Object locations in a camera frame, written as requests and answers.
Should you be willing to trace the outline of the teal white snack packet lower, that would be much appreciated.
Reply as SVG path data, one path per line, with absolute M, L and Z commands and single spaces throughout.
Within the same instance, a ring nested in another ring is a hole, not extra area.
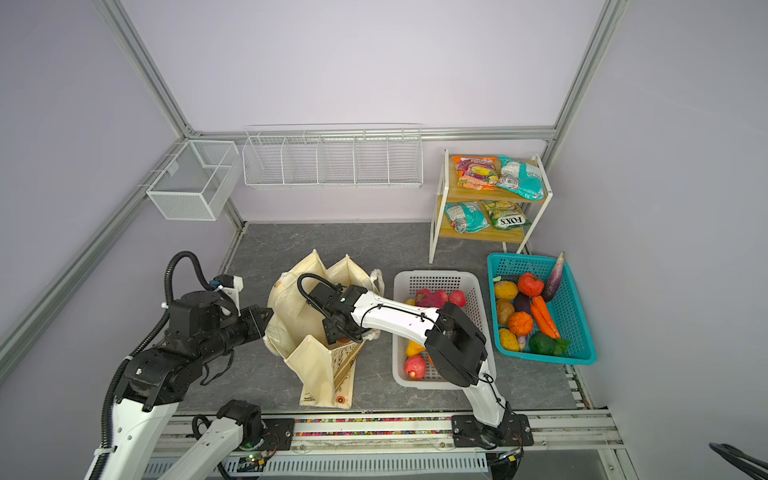
M 487 229 L 490 224 L 479 202 L 447 203 L 445 208 L 451 227 L 460 234 L 474 234 Z

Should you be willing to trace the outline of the orange snack packet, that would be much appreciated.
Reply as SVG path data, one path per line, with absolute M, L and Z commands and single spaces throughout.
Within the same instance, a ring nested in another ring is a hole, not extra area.
M 459 187 L 476 191 L 490 191 L 496 188 L 499 173 L 495 157 L 457 155 L 452 157 L 452 161 Z

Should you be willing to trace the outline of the orange pumpkin vegetable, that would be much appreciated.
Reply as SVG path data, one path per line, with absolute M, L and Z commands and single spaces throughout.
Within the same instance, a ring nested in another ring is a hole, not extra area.
M 532 333 L 533 317 L 525 311 L 514 312 L 507 319 L 507 328 L 517 337 L 525 337 Z

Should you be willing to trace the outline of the cream canvas grocery bag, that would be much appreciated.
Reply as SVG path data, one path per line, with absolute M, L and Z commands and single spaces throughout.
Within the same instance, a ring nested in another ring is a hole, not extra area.
M 327 268 L 312 251 L 274 283 L 267 302 L 273 316 L 264 343 L 298 376 L 303 387 L 299 404 L 308 407 L 349 409 L 353 402 L 355 361 L 361 343 L 342 340 L 330 343 L 322 315 L 300 294 L 297 280 L 305 273 L 317 274 L 334 284 L 357 285 L 375 294 L 385 292 L 382 272 L 366 272 L 346 256 Z

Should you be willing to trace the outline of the brown potato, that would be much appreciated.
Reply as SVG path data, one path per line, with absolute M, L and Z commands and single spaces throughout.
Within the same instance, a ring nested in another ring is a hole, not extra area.
M 511 315 L 515 313 L 513 304 L 507 299 L 497 299 L 495 303 L 495 312 L 498 323 L 506 327 Z

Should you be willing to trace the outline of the purple eggplant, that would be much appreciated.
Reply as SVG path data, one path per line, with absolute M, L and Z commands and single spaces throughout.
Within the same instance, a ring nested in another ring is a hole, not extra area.
M 550 302 L 555 298 L 559 290 L 559 287 L 562 283 L 564 267 L 565 267 L 565 253 L 561 252 L 553 265 L 553 268 L 545 282 L 544 288 L 541 293 L 542 299 L 545 302 Z

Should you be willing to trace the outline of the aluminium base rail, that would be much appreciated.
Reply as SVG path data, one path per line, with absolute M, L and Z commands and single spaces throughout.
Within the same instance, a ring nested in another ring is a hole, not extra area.
M 468 439 L 465 412 L 266 414 L 268 436 L 254 450 L 222 461 L 233 479 L 414 478 L 479 474 L 508 452 L 519 475 L 542 477 L 553 456 L 595 461 L 600 479 L 634 479 L 636 470 L 606 410 L 520 411 L 502 446 L 483 450 Z

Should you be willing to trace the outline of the yellow pear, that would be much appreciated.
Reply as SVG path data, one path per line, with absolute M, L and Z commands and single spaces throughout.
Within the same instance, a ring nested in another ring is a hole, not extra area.
M 419 343 L 416 343 L 414 341 L 409 341 L 408 342 L 408 346 L 406 348 L 406 356 L 408 358 L 413 357 L 413 356 L 418 356 L 422 352 L 424 352 L 425 350 L 426 350 L 426 348 L 423 345 L 421 345 Z

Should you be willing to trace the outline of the red tomato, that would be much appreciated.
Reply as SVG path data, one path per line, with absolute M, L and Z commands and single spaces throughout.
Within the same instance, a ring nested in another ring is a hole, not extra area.
M 517 287 L 520 293 L 529 298 L 534 298 L 541 295 L 545 287 L 545 282 L 534 276 L 532 273 L 527 272 L 519 277 Z

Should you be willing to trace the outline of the green Fox's candy packet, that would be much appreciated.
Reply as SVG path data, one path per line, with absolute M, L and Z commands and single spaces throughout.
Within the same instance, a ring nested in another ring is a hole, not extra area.
M 496 230 L 511 231 L 530 224 L 522 209 L 509 201 L 483 201 L 490 225 Z

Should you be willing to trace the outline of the red apple front left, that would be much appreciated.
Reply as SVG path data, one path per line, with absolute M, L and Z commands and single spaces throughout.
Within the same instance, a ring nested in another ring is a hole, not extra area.
M 420 355 L 414 355 L 406 360 L 404 372 L 408 379 L 421 380 L 425 377 L 426 370 L 426 361 Z

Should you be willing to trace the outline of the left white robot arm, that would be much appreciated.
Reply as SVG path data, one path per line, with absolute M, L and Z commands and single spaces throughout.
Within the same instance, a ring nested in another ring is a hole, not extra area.
M 163 278 L 158 323 L 118 366 L 100 416 L 100 445 L 89 479 L 139 479 L 193 383 L 214 379 L 209 365 L 234 358 L 240 345 L 264 337 L 274 312 L 240 307 L 232 275 L 206 279 L 198 257 L 176 253 Z

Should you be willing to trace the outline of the small white mesh basket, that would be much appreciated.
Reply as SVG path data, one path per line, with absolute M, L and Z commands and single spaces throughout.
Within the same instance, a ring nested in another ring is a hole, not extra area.
M 147 195 L 167 220 L 215 221 L 241 176 L 235 142 L 187 140 L 150 183 Z

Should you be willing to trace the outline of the orange carrot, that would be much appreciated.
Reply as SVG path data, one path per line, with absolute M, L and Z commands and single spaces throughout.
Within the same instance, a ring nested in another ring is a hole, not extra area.
M 531 311 L 539 330 L 552 339 L 561 339 L 556 324 L 549 312 L 547 303 L 541 296 L 531 299 Z

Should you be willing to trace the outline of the white plastic fruit basket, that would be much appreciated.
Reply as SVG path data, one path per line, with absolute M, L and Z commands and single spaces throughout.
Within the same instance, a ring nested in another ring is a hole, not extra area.
M 486 337 L 485 348 L 487 351 L 489 372 L 492 377 L 496 377 L 497 371 L 493 354 L 493 335 L 489 329 L 483 296 L 477 277 L 469 272 L 449 270 L 402 271 L 394 278 L 392 299 L 404 303 L 406 300 L 415 299 L 416 293 L 424 289 L 428 289 L 431 292 L 444 290 L 448 294 L 453 293 L 456 290 L 464 293 L 466 303 L 462 307 L 462 311 Z M 427 362 L 425 377 L 420 380 L 410 379 L 405 372 L 407 347 L 407 339 L 396 335 L 393 336 L 392 375 L 398 385 L 420 390 L 459 389 L 458 386 L 444 380 L 439 375 L 437 370 L 430 364 L 425 354 L 422 354 L 422 357 Z

